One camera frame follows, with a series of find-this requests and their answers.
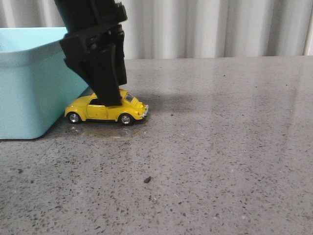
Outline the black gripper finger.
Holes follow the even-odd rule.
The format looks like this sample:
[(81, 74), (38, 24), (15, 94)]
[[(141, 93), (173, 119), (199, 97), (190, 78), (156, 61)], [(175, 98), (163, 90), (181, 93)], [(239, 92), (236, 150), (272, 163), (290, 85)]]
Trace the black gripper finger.
[(122, 105), (115, 69), (115, 45), (77, 58), (66, 58), (65, 63), (89, 85), (103, 105)]
[(117, 75), (117, 82), (119, 85), (127, 83), (125, 61), (124, 61), (124, 38), (125, 33), (122, 25), (118, 24), (114, 28), (114, 44), (115, 44), (115, 70)]

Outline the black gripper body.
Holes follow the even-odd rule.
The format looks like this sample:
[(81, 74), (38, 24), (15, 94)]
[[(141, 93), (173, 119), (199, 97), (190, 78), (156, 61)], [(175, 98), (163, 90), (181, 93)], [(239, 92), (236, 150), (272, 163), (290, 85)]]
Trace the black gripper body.
[(125, 7), (113, 0), (56, 0), (55, 4), (67, 29), (60, 45), (68, 60), (83, 58), (109, 45), (124, 57)]

